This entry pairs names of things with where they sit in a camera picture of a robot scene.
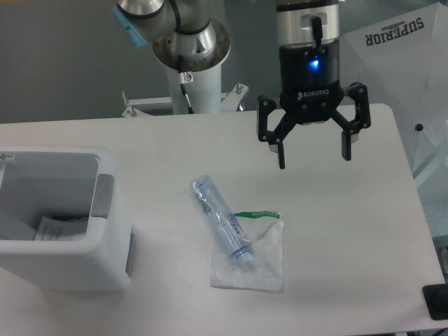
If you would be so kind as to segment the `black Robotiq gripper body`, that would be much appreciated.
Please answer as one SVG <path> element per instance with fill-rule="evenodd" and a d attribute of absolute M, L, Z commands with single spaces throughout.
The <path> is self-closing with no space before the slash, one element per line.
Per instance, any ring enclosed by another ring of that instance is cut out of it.
<path fill-rule="evenodd" d="M 340 42 L 319 48 L 312 44 L 288 44 L 279 48 L 281 66 L 280 105 L 299 125 L 330 119 L 344 96 L 340 85 Z"/>

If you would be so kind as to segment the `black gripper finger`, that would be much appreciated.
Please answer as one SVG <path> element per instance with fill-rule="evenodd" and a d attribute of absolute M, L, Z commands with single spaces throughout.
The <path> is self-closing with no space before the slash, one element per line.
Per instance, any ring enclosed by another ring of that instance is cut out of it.
<path fill-rule="evenodd" d="M 284 113 L 279 124 L 273 130 L 269 130 L 269 115 L 276 109 L 277 103 L 274 99 L 265 95 L 258 96 L 258 140 L 268 144 L 269 150 L 277 154 L 279 168 L 285 169 L 284 139 L 295 127 L 296 120 Z"/>
<path fill-rule="evenodd" d="M 350 161 L 352 137 L 371 126 L 370 105 L 366 85 L 354 82 L 343 88 L 342 91 L 343 97 L 349 97 L 354 101 L 355 117 L 353 120 L 347 120 L 334 107 L 331 108 L 330 117 L 342 128 L 342 157 L 346 161 Z"/>

